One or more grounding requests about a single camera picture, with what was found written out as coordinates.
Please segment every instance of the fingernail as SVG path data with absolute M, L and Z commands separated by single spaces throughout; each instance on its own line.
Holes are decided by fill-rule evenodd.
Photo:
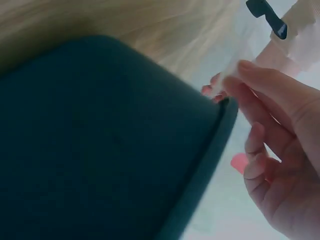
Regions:
M 242 71 L 250 71 L 252 69 L 255 69 L 256 67 L 257 66 L 254 63 L 247 60 L 241 60 L 238 63 L 238 68 L 239 70 L 242 70 Z
M 205 86 L 203 86 L 202 89 L 201 89 L 201 93 L 202 93 L 202 95 L 204 95 L 204 96 L 210 96 L 211 93 L 212 93 L 212 88 L 211 88 L 211 86 L 210 86 L 210 85 L 205 85 Z
M 231 166 L 236 169 L 241 175 L 244 174 L 246 166 L 249 164 L 246 154 L 238 153 L 231 160 Z

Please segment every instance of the white sleeve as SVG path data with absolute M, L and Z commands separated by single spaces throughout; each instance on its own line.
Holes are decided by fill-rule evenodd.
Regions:
M 287 24 L 287 38 L 274 33 L 271 40 L 302 70 L 320 61 L 320 0 L 298 0 L 282 18 Z

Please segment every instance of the blonde hair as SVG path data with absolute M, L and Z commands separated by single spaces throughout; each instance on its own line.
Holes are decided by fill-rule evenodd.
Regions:
M 186 78 L 239 0 L 0 0 L 0 72 L 65 41 L 109 35 Z

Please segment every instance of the pink fingernail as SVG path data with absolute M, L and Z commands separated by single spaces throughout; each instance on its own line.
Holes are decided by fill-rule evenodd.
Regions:
M 246 154 L 238 153 L 231 160 L 231 166 L 240 174 L 244 174 L 246 166 L 249 164 Z
M 210 85 L 205 85 L 202 87 L 201 93 L 202 95 L 209 96 L 212 92 L 212 88 Z

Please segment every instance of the finger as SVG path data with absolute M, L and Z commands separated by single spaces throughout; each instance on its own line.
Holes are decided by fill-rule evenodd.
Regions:
M 272 99 L 267 97 L 261 92 L 254 91 L 255 95 L 260 99 L 260 101 L 266 106 L 271 115 L 291 134 L 295 135 L 295 131 L 293 129 L 291 119 L 285 113 L 285 111 L 275 103 Z
M 270 183 L 266 181 L 265 169 L 268 157 L 260 153 L 256 159 L 251 162 L 244 170 L 245 187 L 258 208 L 261 208 L 262 202 L 270 188 Z
M 265 179 L 271 183 L 274 178 L 274 173 L 276 168 L 279 166 L 279 162 L 274 158 L 269 157 L 269 154 L 266 150 L 264 141 L 265 141 L 265 128 L 258 122 L 255 122 L 252 125 L 251 131 L 248 135 L 248 138 L 245 142 L 245 153 L 248 157 L 250 163 L 253 163 L 257 158 L 258 155 L 263 154 L 267 158 L 266 165 L 264 166 L 263 173 Z
M 283 109 L 291 119 L 293 127 L 305 114 L 305 106 L 320 98 L 318 90 L 274 69 L 240 61 L 238 71 L 245 84 L 272 99 Z
M 218 103 L 218 102 L 222 101 L 223 99 L 225 99 L 225 97 L 227 97 L 227 94 L 226 94 L 224 91 L 222 91 L 219 95 L 216 95 L 216 96 L 213 98 L 213 101 L 214 101 L 215 103 Z
M 268 156 L 265 144 L 265 128 L 259 122 L 255 122 L 245 142 L 244 150 L 249 162 L 253 162 L 257 154 L 263 153 Z
M 211 84 L 212 86 L 214 86 L 214 85 L 217 83 L 217 81 L 218 81 L 218 79 L 219 79 L 219 76 L 220 76 L 220 72 L 211 78 L 210 84 Z
M 204 96 L 211 96 L 212 94 L 212 87 L 211 85 L 205 85 L 201 89 L 201 94 Z
M 283 154 L 293 140 L 293 135 L 274 120 L 262 102 L 238 78 L 229 76 L 223 81 L 223 85 L 227 94 L 237 99 L 241 111 L 250 124 L 258 122 L 264 126 L 264 142 L 279 158 L 283 159 Z

